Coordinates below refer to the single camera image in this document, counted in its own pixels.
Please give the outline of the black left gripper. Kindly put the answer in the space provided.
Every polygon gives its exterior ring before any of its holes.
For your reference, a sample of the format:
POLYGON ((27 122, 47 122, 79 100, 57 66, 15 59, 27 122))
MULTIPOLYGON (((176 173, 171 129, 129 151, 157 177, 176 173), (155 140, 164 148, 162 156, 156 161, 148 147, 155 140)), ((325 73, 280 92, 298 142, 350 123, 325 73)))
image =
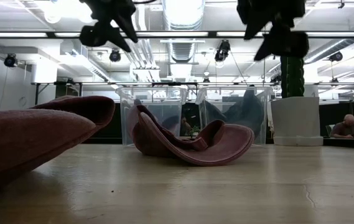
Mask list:
MULTIPOLYGON (((83 0, 91 9, 91 18, 98 21, 115 21, 126 36, 134 43, 138 43, 138 37, 133 26, 132 15, 136 7, 132 0, 83 0)), ((131 48, 124 40, 118 28, 111 26, 100 28, 98 26, 83 26, 80 42, 87 47, 101 47, 107 42, 118 46, 126 52, 131 48)))

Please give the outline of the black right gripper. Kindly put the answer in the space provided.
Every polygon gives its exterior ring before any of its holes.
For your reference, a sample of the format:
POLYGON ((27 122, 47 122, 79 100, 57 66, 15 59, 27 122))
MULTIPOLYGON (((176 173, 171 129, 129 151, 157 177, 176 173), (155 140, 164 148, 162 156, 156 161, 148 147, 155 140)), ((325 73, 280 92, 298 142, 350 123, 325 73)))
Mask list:
MULTIPOLYGON (((294 19, 305 14, 305 0, 237 0, 237 12, 246 25, 244 40, 252 39, 268 22, 294 27, 294 19)), ((303 58, 309 51, 305 32, 265 34, 254 61, 276 55, 303 58)))

